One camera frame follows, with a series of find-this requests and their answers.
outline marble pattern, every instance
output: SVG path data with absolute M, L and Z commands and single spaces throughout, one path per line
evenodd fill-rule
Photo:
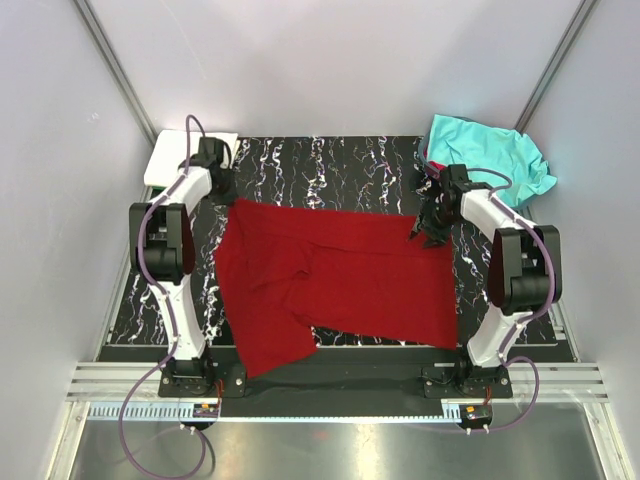
M 416 184 L 418 137 L 300 137 L 241 139 L 236 155 L 241 196 L 276 205 L 415 215 L 428 184 Z M 226 225 L 226 207 L 202 201 L 193 212 L 198 258 L 192 292 L 210 345 L 232 345 L 215 276 L 215 255 Z M 472 224 L 453 230 L 459 342 L 477 331 L 487 310 L 490 244 Z M 160 312 L 146 282 L 130 273 L 110 332 L 114 345 L 166 343 Z M 384 338 L 316 328 L 318 345 L 399 345 Z M 519 340 L 555 344 L 548 318 Z

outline gray wall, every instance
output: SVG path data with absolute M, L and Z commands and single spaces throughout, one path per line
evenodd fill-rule
M 0 476 L 43 478 L 150 154 L 67 0 L 0 2 Z
M 559 182 L 533 206 L 563 241 L 564 299 L 640 472 L 640 3 L 600 2 L 528 132 Z
M 92 0 L 158 129 L 512 127 L 578 0 Z

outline teal cloth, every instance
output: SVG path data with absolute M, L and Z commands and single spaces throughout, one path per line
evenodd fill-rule
M 433 119 L 426 160 L 443 165 L 464 163 L 467 168 L 489 168 L 507 175 L 513 187 L 501 190 L 498 197 L 512 208 L 523 207 L 557 182 L 528 135 L 443 115 Z M 504 180 L 489 173 L 471 172 L 469 178 L 494 187 L 504 185 Z

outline shiny floor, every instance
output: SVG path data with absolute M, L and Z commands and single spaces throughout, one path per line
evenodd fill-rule
M 496 405 L 496 424 L 518 414 Z M 156 474 L 179 476 L 198 461 L 197 439 L 168 423 L 131 422 L 136 458 Z M 604 479 L 579 405 L 538 405 L 522 425 L 467 437 L 450 425 L 219 423 L 196 479 Z M 124 459 L 115 422 L 89 421 L 74 480 L 142 479 Z

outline folded red fabric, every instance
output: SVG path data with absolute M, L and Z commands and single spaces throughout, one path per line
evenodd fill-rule
M 315 352 L 312 326 L 454 349 L 451 245 L 408 241 L 414 220 L 237 200 L 215 256 L 247 375 Z

